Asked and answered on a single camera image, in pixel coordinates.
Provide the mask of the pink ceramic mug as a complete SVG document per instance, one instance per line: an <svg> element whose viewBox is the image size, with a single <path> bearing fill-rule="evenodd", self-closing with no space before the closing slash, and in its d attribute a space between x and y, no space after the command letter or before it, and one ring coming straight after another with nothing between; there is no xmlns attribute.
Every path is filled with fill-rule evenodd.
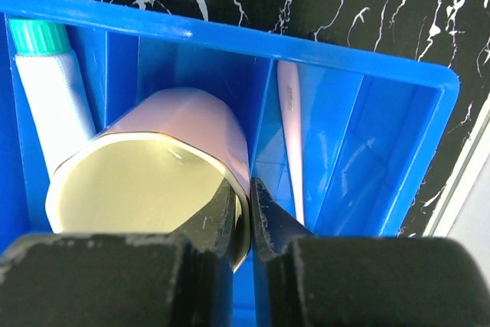
<svg viewBox="0 0 490 327"><path fill-rule="evenodd" d="M45 211L56 233L169 233L220 186L232 191L238 267L251 246L245 134L223 100L174 87L144 99L59 164Z"/></svg>

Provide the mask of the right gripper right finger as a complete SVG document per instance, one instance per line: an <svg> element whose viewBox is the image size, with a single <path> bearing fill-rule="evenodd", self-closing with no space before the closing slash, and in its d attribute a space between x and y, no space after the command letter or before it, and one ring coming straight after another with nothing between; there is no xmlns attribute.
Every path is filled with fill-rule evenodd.
<svg viewBox="0 0 490 327"><path fill-rule="evenodd" d="M320 237L251 182L259 326L487 326L489 290L447 238Z"/></svg>

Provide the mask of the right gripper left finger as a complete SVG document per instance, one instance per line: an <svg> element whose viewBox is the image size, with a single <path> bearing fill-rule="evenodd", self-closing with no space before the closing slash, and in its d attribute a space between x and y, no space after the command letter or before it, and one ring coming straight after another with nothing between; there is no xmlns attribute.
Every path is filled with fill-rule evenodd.
<svg viewBox="0 0 490 327"><path fill-rule="evenodd" d="M169 234L28 234L1 257L3 326L229 326L236 195Z"/></svg>

